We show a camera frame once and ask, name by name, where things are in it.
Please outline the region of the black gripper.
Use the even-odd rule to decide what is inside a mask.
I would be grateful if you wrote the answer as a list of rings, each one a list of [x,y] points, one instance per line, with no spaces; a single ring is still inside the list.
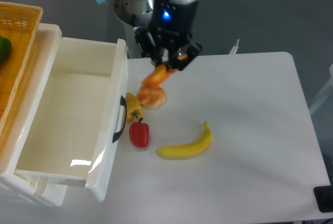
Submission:
[[[155,0],[148,29],[135,30],[142,57],[160,65],[166,49],[169,52],[167,71],[184,70],[202,51],[202,45],[193,41],[191,33],[197,6],[198,1],[176,4]]]

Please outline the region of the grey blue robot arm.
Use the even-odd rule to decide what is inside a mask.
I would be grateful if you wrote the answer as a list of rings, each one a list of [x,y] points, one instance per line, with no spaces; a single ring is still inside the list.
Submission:
[[[181,71],[201,52],[192,26],[199,0],[95,0],[113,3],[125,29],[130,58],[149,58],[170,72]]]

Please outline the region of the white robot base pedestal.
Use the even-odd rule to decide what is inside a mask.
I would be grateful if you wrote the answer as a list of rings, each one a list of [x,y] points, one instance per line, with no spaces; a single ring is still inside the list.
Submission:
[[[135,31],[149,23],[153,6],[154,0],[115,0],[114,2],[114,11],[125,31],[127,55],[131,59],[142,57],[142,50],[135,39]]]

